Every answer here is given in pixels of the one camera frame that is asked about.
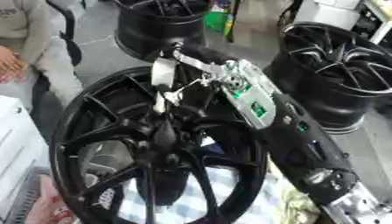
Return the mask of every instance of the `person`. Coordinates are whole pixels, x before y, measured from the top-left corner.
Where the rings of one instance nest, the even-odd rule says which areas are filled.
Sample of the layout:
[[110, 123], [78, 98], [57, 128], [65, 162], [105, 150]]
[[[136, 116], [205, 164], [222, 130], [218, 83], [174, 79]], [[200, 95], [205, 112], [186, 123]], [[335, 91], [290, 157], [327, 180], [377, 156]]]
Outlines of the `person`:
[[0, 95], [19, 98], [28, 110], [39, 74], [49, 80], [63, 107], [82, 90], [48, 7], [45, 0], [0, 1]]

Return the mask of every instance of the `floor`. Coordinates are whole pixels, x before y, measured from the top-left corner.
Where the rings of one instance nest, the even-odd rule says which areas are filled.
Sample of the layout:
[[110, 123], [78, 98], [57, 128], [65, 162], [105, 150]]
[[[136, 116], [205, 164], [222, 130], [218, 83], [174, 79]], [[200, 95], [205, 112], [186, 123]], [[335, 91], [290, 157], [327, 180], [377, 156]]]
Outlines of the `floor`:
[[[286, 2], [244, 1], [235, 29], [235, 43], [228, 44], [219, 33], [212, 31], [206, 34], [207, 43], [212, 48], [250, 60], [259, 67], [267, 66], [278, 51], [275, 24]], [[88, 1], [88, 5], [90, 7], [77, 23], [75, 38], [84, 57], [76, 72], [84, 85], [127, 67], [148, 65], [131, 58], [116, 46], [113, 39], [118, 13], [116, 6], [95, 1]], [[332, 137], [351, 155], [354, 169], [381, 200], [392, 199], [391, 136], [392, 121], [371, 111], [363, 128], [349, 135]]]

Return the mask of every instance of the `chair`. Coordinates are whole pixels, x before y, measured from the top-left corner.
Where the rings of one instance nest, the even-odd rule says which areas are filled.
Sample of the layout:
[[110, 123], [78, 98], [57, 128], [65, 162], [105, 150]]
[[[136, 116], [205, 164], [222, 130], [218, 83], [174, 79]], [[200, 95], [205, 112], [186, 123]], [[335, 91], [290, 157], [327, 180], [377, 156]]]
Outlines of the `chair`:
[[[66, 29], [61, 31], [59, 36], [66, 41], [66, 48], [71, 57], [73, 66], [76, 67], [81, 63], [82, 54], [81, 49], [74, 43], [74, 29], [75, 17], [71, 10], [69, 10], [60, 1], [56, 3], [53, 0], [46, 0], [46, 2], [58, 11], [66, 20]], [[50, 83], [44, 75], [40, 75], [32, 90], [32, 105], [33, 111], [31, 116], [36, 116], [39, 112], [39, 105], [44, 94], [49, 91]]]

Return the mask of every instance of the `screw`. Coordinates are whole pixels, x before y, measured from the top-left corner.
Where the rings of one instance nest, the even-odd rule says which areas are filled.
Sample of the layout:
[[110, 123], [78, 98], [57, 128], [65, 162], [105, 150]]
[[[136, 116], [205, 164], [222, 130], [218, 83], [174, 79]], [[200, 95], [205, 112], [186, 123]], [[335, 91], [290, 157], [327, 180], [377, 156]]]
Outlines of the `screw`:
[[78, 197], [78, 201], [79, 201], [79, 202], [83, 202], [84, 200], [85, 200], [84, 197], [82, 197], [82, 196], [79, 196], [79, 197]]
[[285, 124], [289, 125], [289, 124], [291, 124], [291, 122], [292, 122], [292, 118], [291, 118], [289, 115], [286, 115], [286, 116], [283, 118], [283, 122], [284, 122]]
[[140, 150], [147, 150], [149, 148], [149, 143], [147, 141], [140, 141], [137, 143], [137, 148]]
[[170, 154], [167, 156], [166, 162], [176, 164], [179, 162], [179, 157], [176, 154]]
[[335, 181], [332, 181], [332, 182], [331, 182], [331, 185], [333, 186], [333, 189], [335, 189], [336, 191], [338, 191], [338, 190], [341, 189], [341, 185], [336, 184]]

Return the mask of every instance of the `blue checkered tablecloth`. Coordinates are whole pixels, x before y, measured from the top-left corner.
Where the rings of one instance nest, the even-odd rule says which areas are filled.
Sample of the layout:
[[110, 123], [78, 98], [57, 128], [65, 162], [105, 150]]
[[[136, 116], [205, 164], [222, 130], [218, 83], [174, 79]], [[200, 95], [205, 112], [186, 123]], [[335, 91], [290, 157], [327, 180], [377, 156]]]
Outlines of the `blue checkered tablecloth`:
[[[237, 183], [235, 171], [222, 168], [207, 168], [213, 192], [220, 205], [233, 191]], [[279, 197], [278, 178], [266, 175], [262, 190], [253, 205], [236, 223], [277, 224]], [[137, 192], [135, 180], [130, 181], [125, 189], [125, 199], [120, 208], [120, 217], [136, 223], [145, 221], [145, 204]], [[206, 214], [207, 205], [200, 184], [194, 176], [190, 176], [183, 195], [172, 205], [157, 209], [157, 223], [187, 223], [195, 221]]]

